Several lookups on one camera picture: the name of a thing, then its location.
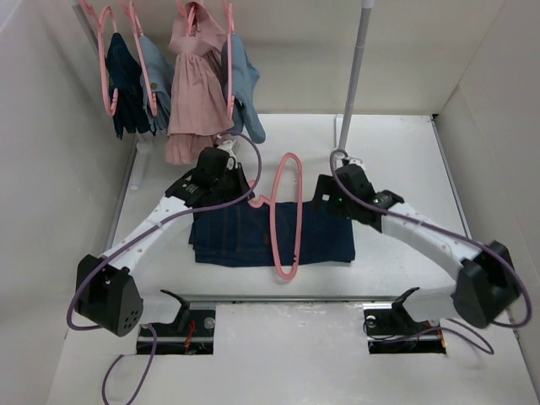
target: white floor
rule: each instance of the white floor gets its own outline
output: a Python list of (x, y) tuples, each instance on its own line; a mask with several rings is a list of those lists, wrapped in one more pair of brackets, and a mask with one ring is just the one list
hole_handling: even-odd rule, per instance
[[(316, 176), (328, 173), (333, 116), (263, 116), (265, 173), (257, 192), (268, 195), (283, 153), (305, 166), (308, 199)], [(119, 240), (158, 202), (182, 172), (150, 162), (143, 187), (130, 193), (116, 234)], [(348, 151), (364, 160), (376, 188), (402, 194), (440, 224), (463, 231), (450, 183), (427, 116), (357, 116)], [(247, 147), (240, 155), (253, 173)], [(284, 179), (281, 201), (294, 195)], [(435, 287), (450, 279), (406, 246), (360, 225), (357, 260), (350, 267), (302, 266), (297, 278), (276, 283), (271, 268), (229, 269), (197, 265), (187, 233), (157, 260), (144, 289), (215, 296), (345, 297), (400, 294), (414, 285)], [(134, 404), (536, 404), (517, 341), (510, 330), (490, 327), (489, 357), (445, 335), (448, 355), (368, 355), (361, 304), (219, 305), (212, 356), (159, 356)], [(49, 397), (50, 405), (101, 403), (103, 376), (118, 354), (133, 354), (137, 334), (118, 338), (105, 331), (69, 331)], [(146, 365), (127, 356), (111, 374), (107, 393), (126, 403)]]
[[(319, 174), (329, 174), (334, 148), (333, 115), (262, 115), (267, 141), (260, 146), (263, 174), (257, 194), (270, 195), (278, 163), (286, 152), (298, 154), (304, 166), (304, 200), (313, 196)], [(165, 189), (186, 171), (163, 159), (157, 138), (140, 190), (129, 192), (121, 212), (116, 242), (122, 240), (156, 206)], [(355, 116), (348, 151), (367, 165), (378, 190), (402, 195), (421, 213), (445, 227), (463, 232), (433, 127), (427, 116)], [(248, 177), (256, 173), (250, 146), (240, 159)], [(279, 201), (295, 201), (294, 170), (283, 176)], [(187, 244), (189, 229), (170, 244), (139, 285), (156, 291), (164, 285), (183, 295), (223, 297), (375, 297), (400, 295), (411, 286), (438, 287), (451, 279), (433, 262), (402, 243), (354, 224), (356, 260), (352, 265), (301, 266), (292, 283), (277, 283), (273, 267), (226, 268), (196, 264)]]

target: black bracket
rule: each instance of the black bracket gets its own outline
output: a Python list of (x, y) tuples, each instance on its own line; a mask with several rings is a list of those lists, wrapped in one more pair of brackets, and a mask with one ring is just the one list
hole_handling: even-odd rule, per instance
[(250, 189), (240, 162), (227, 169), (231, 156), (218, 148), (205, 148), (199, 155), (197, 167), (175, 181), (165, 196), (180, 198), (187, 207), (209, 207), (227, 203), (246, 194)]
[[(83, 280), (103, 262), (87, 255), (77, 267), (77, 289)], [(138, 293), (129, 269), (107, 265), (84, 289), (75, 310), (100, 327), (122, 337), (126, 336), (143, 314), (143, 299)]]
[[(375, 192), (373, 185), (361, 166), (349, 164), (336, 169), (337, 178), (355, 197), (371, 206), (389, 209), (404, 200), (397, 194), (384, 190)], [(327, 211), (330, 214), (351, 218), (381, 232), (381, 214), (362, 207), (348, 197), (336, 184), (330, 175), (319, 175), (313, 197), (315, 209), (320, 209), (321, 203), (328, 200)]]
[[(506, 246), (494, 240), (488, 247), (513, 267)], [(485, 328), (519, 298), (520, 288), (510, 272), (483, 251), (462, 265), (452, 295), (454, 306), (465, 321)]]
[(375, 307), (364, 310), (366, 330), (373, 336), (408, 336), (421, 332), (426, 328), (425, 323), (418, 323), (410, 317), (403, 308), (403, 302), (419, 287), (407, 290), (396, 298), (391, 306)]

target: folded jeans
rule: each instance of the folded jeans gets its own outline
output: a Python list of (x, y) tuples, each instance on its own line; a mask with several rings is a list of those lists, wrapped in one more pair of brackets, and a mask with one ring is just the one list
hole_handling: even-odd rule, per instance
[[(276, 229), (281, 263), (294, 259), (296, 202), (276, 206)], [(270, 242), (270, 208), (253, 208), (247, 202), (197, 216), (189, 243), (195, 262), (226, 267), (273, 266)], [(300, 265), (354, 260), (353, 226), (350, 219), (332, 216), (326, 207), (316, 211), (303, 203)]]

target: pink hanger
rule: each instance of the pink hanger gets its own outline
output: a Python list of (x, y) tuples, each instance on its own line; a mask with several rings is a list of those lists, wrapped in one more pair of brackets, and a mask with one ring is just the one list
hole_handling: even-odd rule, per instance
[[(298, 206), (296, 208), (296, 236), (294, 238), (294, 259), (293, 266), (290, 273), (284, 273), (281, 268), (281, 259), (279, 258), (278, 247), (278, 232), (276, 231), (276, 203), (278, 200), (278, 189), (281, 175), (284, 172), (285, 164), (287, 160), (293, 159), (298, 166)], [(254, 181), (249, 181), (249, 185), (253, 186)], [(248, 202), (253, 208), (260, 208), (263, 204), (270, 206), (270, 241), (272, 243), (272, 255), (273, 263), (278, 272), (278, 276), (283, 280), (292, 280), (298, 272), (298, 265), (300, 264), (300, 242), (302, 234), (302, 162), (300, 158), (295, 154), (287, 153), (281, 159), (276, 176), (273, 179), (272, 197), (260, 196), (257, 200), (250, 200)]]
[(110, 15), (112, 20), (112, 27), (115, 32), (118, 32), (118, 27), (116, 25), (115, 16), (112, 13), (111, 6), (107, 6), (101, 12), (101, 16), (98, 18), (95, 13), (94, 6), (90, 6), (86, 0), (81, 0), (81, 5), (83, 6), (86, 13), (90, 15), (95, 21), (95, 25), (98, 32), (98, 53), (100, 55), (100, 71), (101, 71), (101, 94), (103, 95), (103, 104), (105, 105), (105, 112), (109, 116), (114, 116), (116, 113), (116, 104), (118, 103), (118, 89), (115, 89), (112, 94), (112, 102), (109, 98), (109, 83), (107, 79), (107, 68), (105, 66), (105, 44), (104, 44), (104, 28), (105, 21)]
[(129, 7), (127, 6), (125, 0), (120, 0), (120, 4), (124, 9), (124, 13), (129, 19), (129, 23), (132, 27), (133, 39), (135, 40), (135, 46), (137, 47), (138, 59), (141, 62), (141, 69), (143, 70), (144, 84), (146, 86), (146, 93), (152, 95), (150, 100), (150, 110), (152, 111), (153, 116), (158, 115), (158, 101), (155, 95), (155, 92), (152, 91), (150, 87), (149, 72), (146, 68), (146, 62), (144, 61), (143, 50), (141, 49), (141, 41), (139, 36), (143, 36), (143, 27), (140, 20), (138, 19), (137, 11), (135, 10), (135, 4), (133, 1), (129, 2)]
[(227, 116), (232, 118), (233, 109), (235, 107), (235, 97), (233, 96), (233, 50), (230, 43), (230, 36), (235, 32), (235, 19), (233, 15), (233, 5), (228, 4), (227, 0), (223, 0), (223, 10), (229, 23), (229, 30), (227, 31), (227, 71), (228, 79), (228, 91), (227, 91)]
[(190, 6), (189, 14), (187, 13), (186, 6), (182, 4), (181, 0), (176, 0), (176, 6), (178, 7), (180, 14), (182, 14), (182, 17), (187, 21), (186, 35), (191, 35), (193, 22), (195, 21), (195, 6), (193, 4)]

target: pink dress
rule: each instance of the pink dress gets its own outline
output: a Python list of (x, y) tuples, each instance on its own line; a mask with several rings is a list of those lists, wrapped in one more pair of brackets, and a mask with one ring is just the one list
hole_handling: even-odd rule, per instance
[(165, 160), (175, 165), (191, 163), (216, 135), (234, 126), (227, 116), (220, 83), (221, 48), (227, 35), (197, 2), (192, 33), (186, 35), (186, 20), (178, 13), (169, 49), (176, 57), (172, 84), (169, 140)]

